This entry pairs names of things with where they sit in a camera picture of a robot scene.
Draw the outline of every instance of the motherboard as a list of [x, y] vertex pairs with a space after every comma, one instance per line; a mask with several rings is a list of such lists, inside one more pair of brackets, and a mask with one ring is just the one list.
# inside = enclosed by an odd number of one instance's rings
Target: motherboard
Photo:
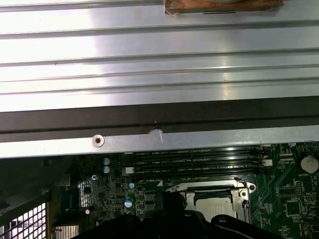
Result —
[[123, 214], [148, 217], [162, 209], [164, 192], [179, 191], [207, 221], [227, 214], [287, 239], [314, 239], [318, 169], [317, 142], [80, 155], [61, 187], [62, 211], [87, 215], [88, 230]]

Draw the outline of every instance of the green circuit board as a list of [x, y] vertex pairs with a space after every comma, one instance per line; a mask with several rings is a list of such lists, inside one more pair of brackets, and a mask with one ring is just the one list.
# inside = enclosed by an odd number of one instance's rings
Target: green circuit board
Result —
[[161, 193], [179, 183], [240, 178], [256, 185], [252, 224], [287, 239], [318, 236], [319, 171], [304, 172], [300, 160], [318, 159], [319, 143], [227, 150], [220, 150], [222, 156], [215, 149], [76, 156], [67, 190], [78, 192], [79, 201], [64, 207], [94, 207], [87, 224], [92, 228], [122, 214], [142, 218], [160, 210]]

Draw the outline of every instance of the wooden block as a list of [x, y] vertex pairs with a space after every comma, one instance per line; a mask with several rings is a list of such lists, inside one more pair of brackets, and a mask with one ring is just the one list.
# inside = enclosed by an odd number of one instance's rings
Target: wooden block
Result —
[[284, 0], [245, 0], [238, 3], [212, 3], [204, 0], [165, 0], [165, 12], [170, 15], [186, 12], [261, 11], [282, 6]]

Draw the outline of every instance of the metal sheet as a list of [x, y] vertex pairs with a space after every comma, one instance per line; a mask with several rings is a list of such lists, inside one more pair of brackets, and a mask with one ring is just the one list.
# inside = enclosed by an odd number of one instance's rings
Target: metal sheet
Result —
[[1, 143], [0, 152], [1, 158], [15, 158], [308, 142], [318, 141], [318, 132], [318, 125], [184, 133], [152, 131], [108, 136], [99, 148], [93, 147], [92, 138], [76, 138]]
[[0, 112], [319, 95], [318, 1], [172, 17], [156, 0], [3, 0], [0, 22]]

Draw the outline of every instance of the integrated circuit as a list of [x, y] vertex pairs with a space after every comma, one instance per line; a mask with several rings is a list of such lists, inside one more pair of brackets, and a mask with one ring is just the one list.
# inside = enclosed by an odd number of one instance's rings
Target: integrated circuit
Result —
[[299, 201], [287, 201], [286, 213], [287, 213], [287, 217], [299, 216], [300, 215]]

